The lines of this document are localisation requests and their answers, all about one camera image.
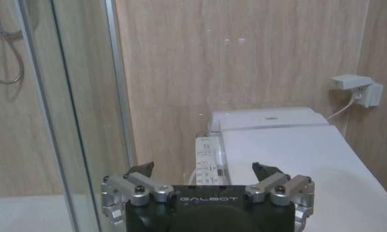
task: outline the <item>toilet lid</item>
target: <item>toilet lid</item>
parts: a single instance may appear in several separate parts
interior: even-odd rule
[[[253,162],[316,181],[306,232],[387,232],[387,193],[334,126],[222,132],[233,185],[258,183]]]

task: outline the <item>white cable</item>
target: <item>white cable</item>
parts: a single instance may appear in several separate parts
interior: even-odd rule
[[[357,101],[357,99],[360,99],[361,96],[358,96],[358,94],[353,94],[353,97],[349,101],[349,104],[345,106],[344,109],[341,109],[338,112],[336,112],[330,117],[328,117],[328,120],[330,120],[333,117],[336,117],[340,113],[342,113],[345,110],[349,109],[349,107],[354,104],[354,102]]]
[[[195,178],[195,176],[197,176],[197,169],[194,169],[193,174],[190,176],[189,185],[193,185],[194,184],[194,178]]]

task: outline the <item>shower enclosure frame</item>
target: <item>shower enclosure frame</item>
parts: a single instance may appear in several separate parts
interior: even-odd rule
[[[127,144],[127,154],[126,158],[129,161],[129,164],[137,165],[137,154],[135,154],[135,142],[134,142],[134,131],[133,131],[133,123],[131,123],[131,113],[130,113],[130,101],[129,101],[129,92],[127,92],[127,82],[126,82],[126,72],[125,72],[125,64],[123,64],[123,57],[122,57],[122,47],[121,47],[121,39],[119,39],[119,29],[118,29],[118,20],[117,20],[117,5],[115,5],[115,0],[106,0],[106,11],[107,11],[107,20],[109,20],[109,31],[110,31],[110,39],[111,39],[111,49],[113,49],[113,54],[114,54],[114,67],[115,67],[115,78],[117,78],[117,88],[118,88],[118,99],[119,99],[119,105],[121,105],[121,116],[122,116],[122,126],[123,126],[123,133],[125,133],[125,138],[126,138],[126,144]],[[79,216],[78,216],[78,207],[74,204],[74,194],[71,191],[73,183],[71,179],[66,175],[67,167],[66,163],[63,161],[63,153],[61,151],[61,146],[62,144],[59,143],[58,135],[55,133],[55,128],[59,126],[61,122],[54,121],[53,119],[53,113],[51,113],[51,106],[50,106],[50,101],[47,97],[47,87],[45,86],[45,81],[43,81],[43,70],[41,69],[41,64],[39,64],[39,58],[38,58],[38,53],[37,53],[37,43],[35,43],[35,37],[34,37],[34,32],[33,28],[30,25],[29,21],[29,14],[27,14],[27,3],[26,0],[15,0],[15,5],[17,5],[17,11],[18,11],[18,17],[19,17],[19,23],[21,23],[21,29],[23,32],[23,37],[25,37],[25,43],[26,43],[26,48],[27,48],[27,53],[30,57],[30,62],[33,63],[34,66],[34,80],[35,80],[35,85],[37,85],[37,92],[39,95],[39,102],[41,102],[41,107],[45,115],[45,120],[46,120],[46,125],[47,125],[47,132],[49,132],[49,137],[51,140],[51,145],[54,149],[54,154],[57,157],[58,161],[58,167],[61,171],[61,178],[62,178],[62,183],[63,183],[63,188],[65,188],[65,198],[66,198],[66,203],[67,203],[67,208],[69,208],[69,213],[70,213],[70,219],[73,223],[73,228],[74,231],[79,232],[81,230],[81,222]],[[61,29],[58,26],[58,16],[55,12],[55,8],[53,8],[53,17],[55,19],[55,30],[58,31],[58,34],[61,35]],[[61,38],[58,39],[59,46],[61,46],[61,51],[62,51],[62,59],[65,60],[65,55],[63,55],[63,45]],[[78,130],[78,140],[82,142],[82,131],[81,127],[78,126],[78,115],[77,115],[77,110],[75,110],[75,101],[74,101],[74,96],[73,96],[73,90],[66,89],[66,92],[70,93],[70,98],[71,98],[71,107],[73,111],[71,113],[74,114],[75,118],[75,125],[77,125],[77,130]],[[94,192],[93,191],[93,184],[91,184],[91,177],[90,177],[90,170],[89,165],[87,165],[87,159],[86,159],[86,152],[83,149],[83,144],[82,146],[82,156],[83,156],[83,167],[86,170],[86,183],[89,184],[89,191],[91,192],[93,196],[93,203],[94,203],[94,215],[97,218],[97,224],[94,223],[90,225],[93,228],[97,228],[97,231],[109,231],[110,229],[103,226],[103,223],[101,222],[101,216],[99,212],[101,209],[98,208],[97,204],[97,198],[101,197],[101,192]]]

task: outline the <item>power cord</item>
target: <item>power cord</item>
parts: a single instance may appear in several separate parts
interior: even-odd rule
[[[362,98],[362,93],[354,92],[352,95],[352,99],[349,101],[349,104],[338,112],[336,112],[330,117],[328,117],[328,120],[330,120],[337,115],[340,115],[345,110],[348,110],[350,108],[350,106],[353,106],[353,104],[361,100],[361,98]]]

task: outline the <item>toilet control panel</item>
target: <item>toilet control panel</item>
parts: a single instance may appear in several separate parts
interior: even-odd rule
[[[218,176],[217,155],[221,151],[218,137],[198,137],[197,149],[197,184],[221,185],[222,178]]]

